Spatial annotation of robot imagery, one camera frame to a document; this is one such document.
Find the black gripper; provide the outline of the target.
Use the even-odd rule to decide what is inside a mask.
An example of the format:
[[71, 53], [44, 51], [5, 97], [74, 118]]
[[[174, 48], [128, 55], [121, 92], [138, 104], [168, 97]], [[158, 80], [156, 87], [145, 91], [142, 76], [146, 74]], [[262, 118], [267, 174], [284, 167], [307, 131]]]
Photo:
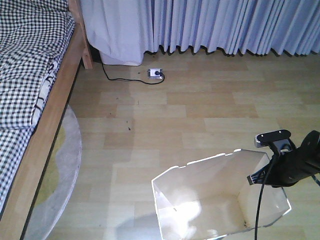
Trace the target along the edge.
[[300, 180], [315, 174], [315, 151], [296, 149], [285, 153], [272, 167], [268, 163], [257, 172], [248, 175], [249, 185], [265, 184], [274, 188], [291, 187]]

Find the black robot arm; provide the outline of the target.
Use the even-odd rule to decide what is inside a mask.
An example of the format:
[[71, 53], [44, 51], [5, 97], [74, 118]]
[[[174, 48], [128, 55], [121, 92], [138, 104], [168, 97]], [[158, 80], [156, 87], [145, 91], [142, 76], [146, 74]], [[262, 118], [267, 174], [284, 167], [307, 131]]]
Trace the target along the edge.
[[265, 184], [274, 188], [291, 187], [298, 181], [320, 172], [320, 133], [311, 131], [296, 147], [286, 129], [255, 136], [255, 146], [273, 151], [270, 162], [247, 176], [250, 185]]

